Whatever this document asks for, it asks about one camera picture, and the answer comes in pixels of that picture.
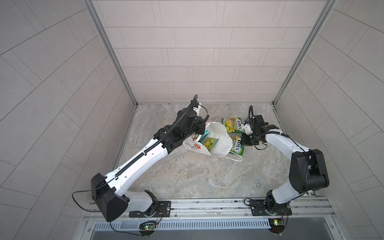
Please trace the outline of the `green yellow Fox's candy packet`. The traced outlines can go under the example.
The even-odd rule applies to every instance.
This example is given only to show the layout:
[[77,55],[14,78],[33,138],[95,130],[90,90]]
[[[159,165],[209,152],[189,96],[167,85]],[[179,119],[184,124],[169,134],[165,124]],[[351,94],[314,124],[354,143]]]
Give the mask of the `green yellow Fox's candy packet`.
[[228,134],[237,134],[244,132],[244,125],[241,118],[223,118],[223,125]]

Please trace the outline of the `white paper bag red flower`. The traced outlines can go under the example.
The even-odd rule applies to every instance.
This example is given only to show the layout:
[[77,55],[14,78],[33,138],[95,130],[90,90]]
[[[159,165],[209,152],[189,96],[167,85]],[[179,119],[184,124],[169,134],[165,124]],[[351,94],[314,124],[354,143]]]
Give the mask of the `white paper bag red flower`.
[[243,158],[237,154],[238,158],[234,159],[227,155],[233,147],[233,140],[228,135],[226,127],[219,122],[206,123],[205,132],[200,135],[192,134],[183,141],[183,146],[186,150],[214,157],[223,157],[235,162],[242,162]]

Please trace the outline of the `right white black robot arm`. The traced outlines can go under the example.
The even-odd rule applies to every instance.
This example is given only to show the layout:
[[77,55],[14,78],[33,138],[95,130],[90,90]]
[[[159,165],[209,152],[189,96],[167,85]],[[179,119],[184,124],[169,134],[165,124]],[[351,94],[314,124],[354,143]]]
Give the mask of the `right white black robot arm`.
[[242,135],[244,145],[257,147],[259,144],[270,144],[290,160],[287,182],[267,192],[265,208],[270,215],[277,215],[290,201],[308,191],[329,186],[325,158],[320,150],[297,143],[277,126],[265,122],[261,115],[254,116],[252,111],[245,123],[246,132]]

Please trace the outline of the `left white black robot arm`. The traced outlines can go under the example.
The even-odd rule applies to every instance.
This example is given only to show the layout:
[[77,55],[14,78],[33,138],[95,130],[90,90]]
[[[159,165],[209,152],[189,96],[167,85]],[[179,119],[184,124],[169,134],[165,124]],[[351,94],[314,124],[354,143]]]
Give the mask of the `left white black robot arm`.
[[172,125],[167,125],[131,159],[106,175],[96,174],[91,179],[92,199],[107,222],[112,222],[125,211],[140,212],[146,217],[155,214],[158,200],[150,191],[130,192],[130,186],[152,165],[180,147],[194,133],[205,132],[208,118],[200,117],[199,103],[178,112]]

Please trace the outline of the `mango Fox's candy packet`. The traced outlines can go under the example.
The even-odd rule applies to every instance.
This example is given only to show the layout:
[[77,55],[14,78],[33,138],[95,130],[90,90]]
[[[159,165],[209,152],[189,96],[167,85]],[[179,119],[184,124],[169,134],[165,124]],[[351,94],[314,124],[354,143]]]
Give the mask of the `mango Fox's candy packet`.
[[208,137],[206,139],[204,139],[204,141],[202,142],[202,144],[204,145],[204,147],[210,151],[211,149],[213,149],[216,144],[218,143],[219,139],[216,139],[216,138],[211,138],[211,137]]

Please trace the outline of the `right circuit board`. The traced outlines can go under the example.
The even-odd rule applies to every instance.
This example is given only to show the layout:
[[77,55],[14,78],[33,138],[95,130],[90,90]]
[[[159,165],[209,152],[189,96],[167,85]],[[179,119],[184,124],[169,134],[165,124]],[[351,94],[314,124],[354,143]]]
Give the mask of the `right circuit board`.
[[271,228],[269,229],[270,232],[273,234],[281,234],[284,232],[286,223],[283,219],[268,219],[269,224]]

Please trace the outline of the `circuit board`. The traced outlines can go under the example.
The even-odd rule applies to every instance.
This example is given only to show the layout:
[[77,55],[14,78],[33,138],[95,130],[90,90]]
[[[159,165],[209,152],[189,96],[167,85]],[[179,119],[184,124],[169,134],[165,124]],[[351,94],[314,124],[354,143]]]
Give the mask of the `circuit board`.
[[269,224],[271,228],[269,229],[270,232],[273,234],[281,234],[284,232],[286,223],[283,219],[268,219]]
[[157,227],[156,221],[147,221],[143,222],[139,225],[140,231],[154,231]]

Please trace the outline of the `left circuit board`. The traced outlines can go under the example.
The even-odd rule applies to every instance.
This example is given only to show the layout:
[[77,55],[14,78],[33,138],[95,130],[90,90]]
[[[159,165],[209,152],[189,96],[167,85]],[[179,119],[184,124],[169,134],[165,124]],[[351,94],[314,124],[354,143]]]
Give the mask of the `left circuit board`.
[[154,231],[157,227],[156,221],[147,221],[143,222],[139,225],[140,231]]

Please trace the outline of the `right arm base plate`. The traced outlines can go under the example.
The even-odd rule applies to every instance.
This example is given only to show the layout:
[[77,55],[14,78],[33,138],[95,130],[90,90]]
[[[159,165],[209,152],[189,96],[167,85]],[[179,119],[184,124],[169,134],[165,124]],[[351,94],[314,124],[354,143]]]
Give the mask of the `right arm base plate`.
[[292,210],[288,203],[277,204],[274,199],[248,200],[252,215],[255,216],[291,216]]

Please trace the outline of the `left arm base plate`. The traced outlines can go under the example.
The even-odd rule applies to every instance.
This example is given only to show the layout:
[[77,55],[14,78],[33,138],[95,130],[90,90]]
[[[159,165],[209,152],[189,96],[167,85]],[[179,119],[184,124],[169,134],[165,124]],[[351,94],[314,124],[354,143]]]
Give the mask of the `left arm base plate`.
[[130,218],[154,218],[163,217],[167,218],[170,216],[171,201],[157,201],[150,205],[150,207],[144,211],[131,211],[129,213]]

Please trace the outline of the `aluminium mounting rail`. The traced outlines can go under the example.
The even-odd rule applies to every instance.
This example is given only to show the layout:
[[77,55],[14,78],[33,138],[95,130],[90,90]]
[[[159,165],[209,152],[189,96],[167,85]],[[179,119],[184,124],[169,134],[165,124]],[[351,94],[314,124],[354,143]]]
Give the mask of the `aluminium mounting rail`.
[[159,199],[158,208],[151,218],[144,214],[132,214],[129,204],[115,221],[151,220],[199,220],[199,219],[294,219],[294,218],[333,218],[336,216],[326,197],[301,196],[291,201],[286,208],[277,210],[276,215],[267,213],[264,198],[211,198],[211,199]]

